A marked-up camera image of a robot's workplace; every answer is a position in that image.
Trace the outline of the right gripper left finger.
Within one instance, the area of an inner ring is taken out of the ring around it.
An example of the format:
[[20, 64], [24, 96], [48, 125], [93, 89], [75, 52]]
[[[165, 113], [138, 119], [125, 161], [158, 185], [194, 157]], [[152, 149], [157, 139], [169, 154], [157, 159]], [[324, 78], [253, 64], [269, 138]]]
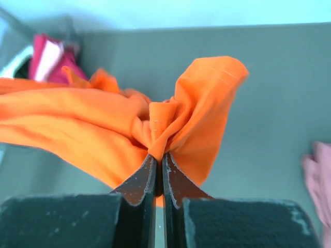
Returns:
[[154, 247], [157, 161], [147, 155], [141, 167], [112, 191], [119, 194], [113, 247]]

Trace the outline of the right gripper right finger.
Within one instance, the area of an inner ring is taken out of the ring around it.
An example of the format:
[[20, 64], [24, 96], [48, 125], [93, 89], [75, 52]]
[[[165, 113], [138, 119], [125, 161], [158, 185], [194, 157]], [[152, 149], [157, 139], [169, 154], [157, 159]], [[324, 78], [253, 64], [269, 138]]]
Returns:
[[162, 158], [163, 219], [165, 247], [195, 247], [195, 224], [189, 215], [190, 201], [210, 200], [178, 167], [168, 152]]

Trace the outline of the orange t shirt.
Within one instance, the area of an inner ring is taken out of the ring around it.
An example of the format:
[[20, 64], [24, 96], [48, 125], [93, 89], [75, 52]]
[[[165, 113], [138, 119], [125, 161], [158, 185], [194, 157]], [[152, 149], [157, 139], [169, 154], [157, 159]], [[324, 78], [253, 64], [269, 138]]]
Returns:
[[153, 102], [121, 90], [98, 70], [84, 80], [63, 69], [68, 86], [1, 79], [1, 141], [52, 152], [112, 188], [147, 155], [170, 152], [202, 184], [218, 154], [246, 67], [227, 56], [198, 58], [179, 77], [174, 95]]

